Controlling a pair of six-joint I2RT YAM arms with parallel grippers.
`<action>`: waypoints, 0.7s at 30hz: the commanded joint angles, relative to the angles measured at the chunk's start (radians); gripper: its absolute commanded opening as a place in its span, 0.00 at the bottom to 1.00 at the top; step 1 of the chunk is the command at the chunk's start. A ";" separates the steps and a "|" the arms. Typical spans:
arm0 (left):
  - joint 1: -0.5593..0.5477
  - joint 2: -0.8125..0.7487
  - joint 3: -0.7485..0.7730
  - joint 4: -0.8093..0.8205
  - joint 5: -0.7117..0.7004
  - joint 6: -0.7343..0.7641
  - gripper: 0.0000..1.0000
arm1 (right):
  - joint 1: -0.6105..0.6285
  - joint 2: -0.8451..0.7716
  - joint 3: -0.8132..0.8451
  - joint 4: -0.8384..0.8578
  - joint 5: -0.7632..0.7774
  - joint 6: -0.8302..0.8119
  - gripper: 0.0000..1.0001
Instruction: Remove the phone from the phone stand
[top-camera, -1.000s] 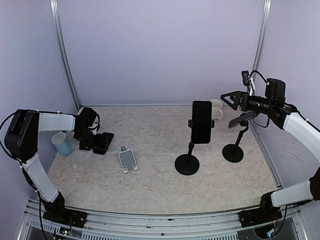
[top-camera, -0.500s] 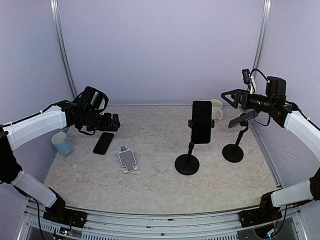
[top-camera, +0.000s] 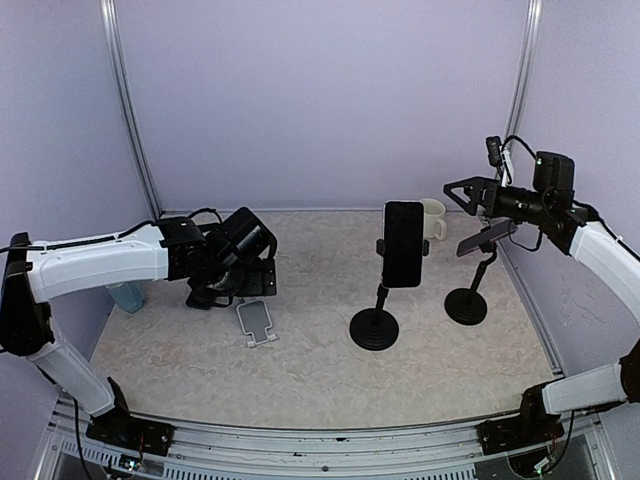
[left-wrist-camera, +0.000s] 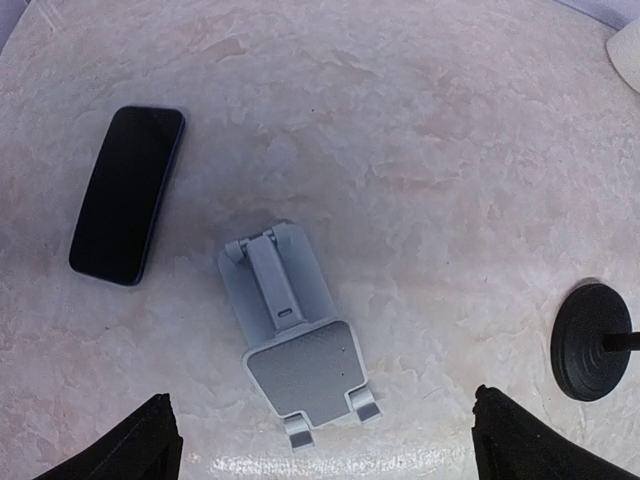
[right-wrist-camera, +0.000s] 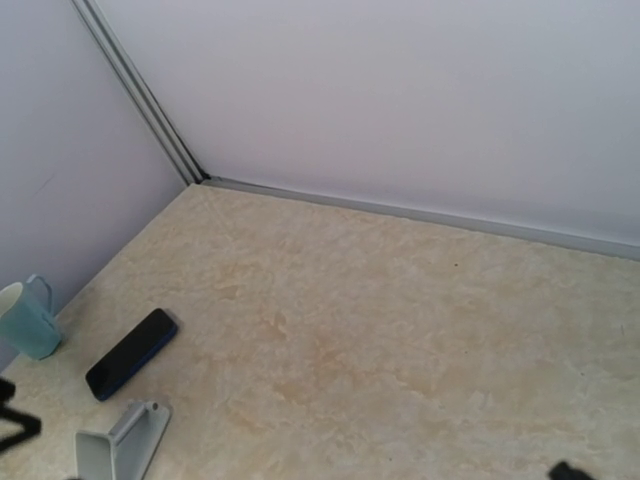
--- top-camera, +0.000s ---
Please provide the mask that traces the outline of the black smartphone silver edge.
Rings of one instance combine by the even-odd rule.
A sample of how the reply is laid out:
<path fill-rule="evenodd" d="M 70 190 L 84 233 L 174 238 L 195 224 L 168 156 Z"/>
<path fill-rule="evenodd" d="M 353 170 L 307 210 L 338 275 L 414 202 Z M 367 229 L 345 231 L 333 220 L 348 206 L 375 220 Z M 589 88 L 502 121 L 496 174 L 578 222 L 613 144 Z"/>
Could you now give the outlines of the black smartphone silver edge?
<path fill-rule="evenodd" d="M 382 285 L 415 288 L 422 279 L 424 209 L 417 201 L 384 205 Z"/>

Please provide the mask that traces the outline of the black round-base phone stand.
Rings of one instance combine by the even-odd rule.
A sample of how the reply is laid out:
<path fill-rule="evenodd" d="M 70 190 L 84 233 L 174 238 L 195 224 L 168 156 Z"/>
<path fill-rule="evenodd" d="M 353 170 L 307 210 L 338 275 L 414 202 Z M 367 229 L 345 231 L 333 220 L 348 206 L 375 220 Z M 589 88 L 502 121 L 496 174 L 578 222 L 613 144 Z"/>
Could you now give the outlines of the black round-base phone stand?
<path fill-rule="evenodd" d="M 423 258 L 429 255 L 430 244 L 424 238 Z M 384 254 L 384 241 L 376 242 L 376 252 L 382 257 Z M 366 308 L 356 313 L 349 324 L 351 339 L 362 349 L 368 351 L 382 351 L 390 348 L 399 337 L 399 324 L 396 318 L 385 309 L 385 302 L 389 292 L 382 285 L 382 271 L 380 282 L 376 291 L 376 304 L 372 308 Z"/>

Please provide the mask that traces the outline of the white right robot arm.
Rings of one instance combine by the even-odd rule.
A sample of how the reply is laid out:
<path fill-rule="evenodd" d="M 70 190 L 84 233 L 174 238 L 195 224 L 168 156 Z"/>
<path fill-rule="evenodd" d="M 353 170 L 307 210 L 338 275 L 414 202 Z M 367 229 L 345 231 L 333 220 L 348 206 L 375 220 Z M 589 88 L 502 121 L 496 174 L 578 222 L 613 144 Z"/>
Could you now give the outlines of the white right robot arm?
<path fill-rule="evenodd" d="M 486 455 L 565 439 L 582 414 L 620 408 L 624 433 L 639 418 L 639 256 L 577 195 L 569 157 L 529 152 L 524 159 L 518 186 L 509 149 L 491 144 L 490 174 L 443 188 L 480 224 L 456 247 L 458 257 L 478 255 L 480 263 L 469 286 L 448 293 L 446 314 L 467 327 L 486 321 L 487 272 L 504 265 L 552 369 L 511 413 L 478 424 Z"/>

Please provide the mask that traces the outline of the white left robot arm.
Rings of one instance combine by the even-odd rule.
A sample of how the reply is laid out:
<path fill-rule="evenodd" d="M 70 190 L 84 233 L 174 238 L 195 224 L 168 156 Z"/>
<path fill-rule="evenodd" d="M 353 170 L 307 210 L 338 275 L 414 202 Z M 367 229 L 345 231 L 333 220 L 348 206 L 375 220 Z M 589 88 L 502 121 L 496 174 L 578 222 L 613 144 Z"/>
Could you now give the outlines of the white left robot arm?
<path fill-rule="evenodd" d="M 35 241 L 17 233 L 1 250 L 1 348 L 32 363 L 74 401 L 89 418 L 90 439 L 165 457 L 174 426 L 131 411 L 118 382 L 69 339 L 57 304 L 138 282 L 183 281 L 187 306 L 200 310 L 272 297 L 277 248 L 276 235 L 247 207 L 208 223 L 189 214 L 70 240 Z"/>

